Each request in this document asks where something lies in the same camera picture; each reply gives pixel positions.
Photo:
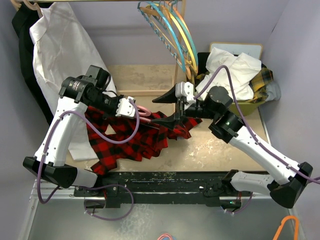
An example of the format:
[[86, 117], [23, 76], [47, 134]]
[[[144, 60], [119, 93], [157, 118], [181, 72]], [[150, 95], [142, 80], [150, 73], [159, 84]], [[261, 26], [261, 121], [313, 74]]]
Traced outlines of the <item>pink plastic hanger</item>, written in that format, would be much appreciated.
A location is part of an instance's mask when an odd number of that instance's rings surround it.
[[154, 125], [159, 126], [158, 123], [152, 122], [154, 119], [153, 113], [146, 107], [137, 105], [139, 120], [143, 125]]

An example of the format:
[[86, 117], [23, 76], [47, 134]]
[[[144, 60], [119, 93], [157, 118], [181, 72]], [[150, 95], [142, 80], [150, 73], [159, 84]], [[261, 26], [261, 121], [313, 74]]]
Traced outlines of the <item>red black plaid shirt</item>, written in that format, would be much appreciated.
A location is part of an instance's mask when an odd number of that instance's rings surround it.
[[[113, 141], [123, 141], [133, 133], [136, 120], [124, 117], [103, 118], [103, 112], [89, 107], [85, 117], [107, 138]], [[142, 124], [140, 122], [136, 135], [124, 144], [113, 144], [102, 139], [87, 125], [89, 144], [96, 153], [98, 162], [91, 166], [91, 170], [98, 175], [116, 169], [118, 159], [142, 161], [143, 158], [158, 157], [168, 147], [168, 140], [191, 138], [190, 130], [202, 122], [200, 118], [185, 118], [173, 130], [163, 126]]]

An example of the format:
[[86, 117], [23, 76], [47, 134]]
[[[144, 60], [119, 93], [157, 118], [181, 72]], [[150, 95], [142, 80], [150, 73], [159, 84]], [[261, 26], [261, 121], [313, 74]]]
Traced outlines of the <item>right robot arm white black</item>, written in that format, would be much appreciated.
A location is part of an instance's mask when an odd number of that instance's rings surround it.
[[230, 111], [233, 99], [224, 87], [214, 86], [204, 100], [198, 100], [194, 97], [193, 85], [182, 82], [152, 102], [175, 105], [171, 116], [154, 119], [153, 123], [172, 130], [187, 118], [210, 119], [212, 123], [208, 128], [216, 138], [241, 150], [266, 170], [266, 174], [230, 170], [221, 181], [226, 195], [243, 191], [259, 193], [270, 196], [284, 208], [294, 207], [313, 167], [281, 154], [246, 126], [244, 119]]

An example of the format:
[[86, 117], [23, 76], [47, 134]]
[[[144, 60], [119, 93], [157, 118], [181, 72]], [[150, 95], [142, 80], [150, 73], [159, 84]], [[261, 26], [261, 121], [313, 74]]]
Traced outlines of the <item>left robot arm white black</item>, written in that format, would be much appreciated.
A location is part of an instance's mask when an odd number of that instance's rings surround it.
[[68, 77], [59, 91], [56, 112], [41, 146], [22, 165], [33, 175], [62, 188], [84, 186], [91, 196], [103, 191], [96, 173], [66, 164], [68, 148], [80, 117], [89, 106], [114, 116], [120, 98], [104, 94], [111, 75], [101, 67], [90, 65], [84, 75]]

